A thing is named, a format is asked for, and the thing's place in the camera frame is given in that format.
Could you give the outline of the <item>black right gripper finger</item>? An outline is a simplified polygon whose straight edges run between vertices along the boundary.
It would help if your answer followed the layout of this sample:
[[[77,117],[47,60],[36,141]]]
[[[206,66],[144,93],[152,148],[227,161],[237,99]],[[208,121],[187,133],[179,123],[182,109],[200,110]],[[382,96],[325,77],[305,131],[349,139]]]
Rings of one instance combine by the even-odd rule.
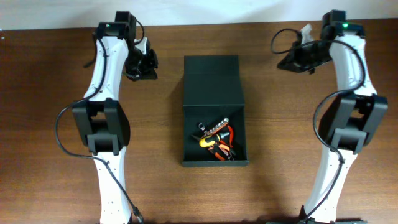
[[[321,60],[312,63],[295,63],[295,66],[297,67],[298,73],[308,72],[309,74],[313,74],[315,73],[315,69],[317,67],[320,67],[326,63],[328,63],[328,61]]]
[[[290,72],[303,72],[303,49],[293,49],[277,64],[277,68]]]

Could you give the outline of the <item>black storage box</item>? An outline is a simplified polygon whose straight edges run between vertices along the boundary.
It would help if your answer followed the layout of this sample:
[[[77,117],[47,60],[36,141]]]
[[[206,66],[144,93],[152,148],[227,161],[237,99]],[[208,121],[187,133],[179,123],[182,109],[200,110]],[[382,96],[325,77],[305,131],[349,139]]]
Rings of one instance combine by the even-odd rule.
[[[183,76],[183,161],[185,167],[246,166],[244,94],[236,55],[197,55],[184,58]],[[210,130],[225,117],[234,132],[233,161],[219,161],[197,140],[204,135],[198,125]]]

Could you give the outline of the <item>silver ring spanner wrench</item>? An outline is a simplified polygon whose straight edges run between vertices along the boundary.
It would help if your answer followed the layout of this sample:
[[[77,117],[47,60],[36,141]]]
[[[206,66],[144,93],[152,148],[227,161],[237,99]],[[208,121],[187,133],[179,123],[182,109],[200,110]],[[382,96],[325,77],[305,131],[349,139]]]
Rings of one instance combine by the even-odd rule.
[[[198,127],[200,128],[201,131],[203,131],[203,133],[204,133],[203,136],[205,136],[205,131],[207,131],[207,130],[205,129],[204,124],[203,124],[203,123],[200,123],[200,124],[198,125]]]

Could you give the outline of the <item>orange socket bit rail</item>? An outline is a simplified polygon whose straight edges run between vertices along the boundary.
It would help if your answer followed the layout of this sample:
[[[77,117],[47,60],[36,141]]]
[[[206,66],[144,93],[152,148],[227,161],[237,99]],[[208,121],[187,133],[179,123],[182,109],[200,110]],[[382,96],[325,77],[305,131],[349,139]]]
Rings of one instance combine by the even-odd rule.
[[[228,125],[228,123],[229,123],[229,118],[225,117],[218,124],[213,126],[209,131],[205,131],[205,136],[211,136],[211,135],[217,133],[222,128],[226,127]]]

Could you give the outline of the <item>yellow black screwdriver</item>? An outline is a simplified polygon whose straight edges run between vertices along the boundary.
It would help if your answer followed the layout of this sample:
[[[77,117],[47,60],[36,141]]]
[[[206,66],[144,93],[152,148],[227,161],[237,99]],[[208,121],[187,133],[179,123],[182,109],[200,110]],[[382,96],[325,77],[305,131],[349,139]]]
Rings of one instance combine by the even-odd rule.
[[[201,138],[199,140],[199,145],[201,147],[210,147],[214,145],[217,142],[220,142],[221,140],[225,139],[230,135],[229,132],[224,132],[224,133],[216,133],[211,136],[207,136],[205,138]]]

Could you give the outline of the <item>red handled small cutters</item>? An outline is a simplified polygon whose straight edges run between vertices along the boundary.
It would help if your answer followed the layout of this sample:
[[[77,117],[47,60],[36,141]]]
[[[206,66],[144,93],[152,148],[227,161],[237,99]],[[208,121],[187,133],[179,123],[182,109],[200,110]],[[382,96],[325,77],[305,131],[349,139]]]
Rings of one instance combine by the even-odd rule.
[[[227,125],[217,133],[224,133],[224,132],[229,132],[230,135],[225,139],[221,140],[220,142],[217,142],[215,144],[215,147],[218,148],[226,157],[232,158],[236,155],[232,145],[234,132],[232,127],[230,125]]]

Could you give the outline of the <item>orange black handled pliers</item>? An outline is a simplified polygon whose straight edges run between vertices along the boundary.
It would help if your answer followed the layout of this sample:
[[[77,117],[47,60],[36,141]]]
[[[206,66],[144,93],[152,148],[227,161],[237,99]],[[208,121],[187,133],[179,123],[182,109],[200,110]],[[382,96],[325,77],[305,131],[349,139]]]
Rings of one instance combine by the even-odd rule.
[[[198,136],[191,135],[191,137],[198,141],[199,146],[205,148],[208,152],[214,155],[220,161],[233,160],[233,153],[231,148],[224,141],[229,137],[229,133],[216,133],[209,136]]]

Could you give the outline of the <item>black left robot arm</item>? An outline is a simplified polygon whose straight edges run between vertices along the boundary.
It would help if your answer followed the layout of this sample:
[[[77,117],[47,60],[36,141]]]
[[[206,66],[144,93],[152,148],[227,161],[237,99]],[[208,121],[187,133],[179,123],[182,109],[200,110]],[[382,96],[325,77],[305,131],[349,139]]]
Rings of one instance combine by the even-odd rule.
[[[100,223],[138,223],[144,217],[126,192],[124,159],[131,128],[119,102],[122,77],[156,80],[159,66],[149,39],[136,37],[142,24],[129,11],[100,22],[93,33],[93,76],[82,100],[72,106],[81,141],[95,163],[101,199]]]

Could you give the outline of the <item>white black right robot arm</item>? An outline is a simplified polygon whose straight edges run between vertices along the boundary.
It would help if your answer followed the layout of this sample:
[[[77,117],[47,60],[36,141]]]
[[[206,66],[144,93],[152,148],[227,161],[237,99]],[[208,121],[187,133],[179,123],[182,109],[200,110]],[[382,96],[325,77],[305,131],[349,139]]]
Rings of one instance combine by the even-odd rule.
[[[345,11],[336,9],[322,21],[318,40],[310,33],[311,25],[295,30],[297,40],[277,64],[281,70],[314,73],[317,67],[333,62],[338,87],[321,100],[313,114],[322,156],[298,223],[338,223],[336,210],[346,176],[388,109],[387,98],[377,94],[369,77],[364,27],[348,22]]]

